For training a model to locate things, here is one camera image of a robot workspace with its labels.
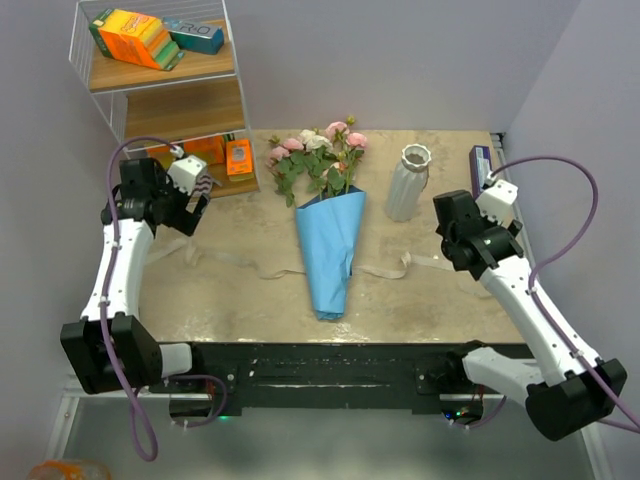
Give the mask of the beige ribbon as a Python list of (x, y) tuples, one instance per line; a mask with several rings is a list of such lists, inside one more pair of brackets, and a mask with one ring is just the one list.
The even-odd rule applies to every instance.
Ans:
[[(286, 275), (305, 274), (303, 267), (285, 268), (268, 272), (263, 270), (254, 259), (238, 254), (200, 247), (193, 240), (186, 239), (172, 240), (164, 247), (148, 253), (145, 265), (157, 263), (177, 252), (181, 253), (183, 262), (186, 265), (195, 267), (201, 259), (210, 258), (235, 267), (252, 269), (261, 280), (277, 280)], [(373, 265), (356, 265), (352, 267), (351, 271), (353, 274), (369, 275), (385, 280), (400, 280), (407, 275), (411, 267), (416, 266), (429, 268), (431, 270), (453, 272), (451, 264), (438, 256), (422, 256), (406, 251), (400, 256), (399, 261), (402, 265), (400, 269), (386, 269)]]

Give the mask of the blue wrapping paper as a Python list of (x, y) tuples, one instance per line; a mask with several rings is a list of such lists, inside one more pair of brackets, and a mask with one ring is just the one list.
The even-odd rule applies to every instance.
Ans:
[(351, 186), (336, 197), (316, 196), (295, 211), (311, 303), (319, 320), (344, 316), (366, 199), (364, 191)]

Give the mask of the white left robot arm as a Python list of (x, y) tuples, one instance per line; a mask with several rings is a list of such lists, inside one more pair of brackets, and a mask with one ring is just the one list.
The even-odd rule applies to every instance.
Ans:
[(101, 213), (103, 251), (89, 301), (80, 319), (63, 326), (61, 345), (88, 394), (152, 386), (171, 377), (185, 392), (200, 390), (207, 368), (185, 343), (160, 345), (139, 320), (144, 267), (159, 227), (194, 234), (209, 198), (187, 207), (206, 172), (196, 156), (169, 168), (153, 158), (120, 163), (113, 202)]

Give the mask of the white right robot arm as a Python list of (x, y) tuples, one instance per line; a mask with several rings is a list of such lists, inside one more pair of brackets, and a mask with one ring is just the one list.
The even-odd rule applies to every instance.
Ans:
[(479, 197), (465, 190), (437, 195), (436, 232), (444, 257), (498, 301), (536, 364), (472, 341), (448, 354), (440, 379), (459, 393), (482, 385), (506, 396), (545, 438), (558, 441), (609, 416), (627, 372), (575, 332), (533, 277), (516, 239), (521, 223), (502, 223), (515, 198), (515, 187), (489, 188)]

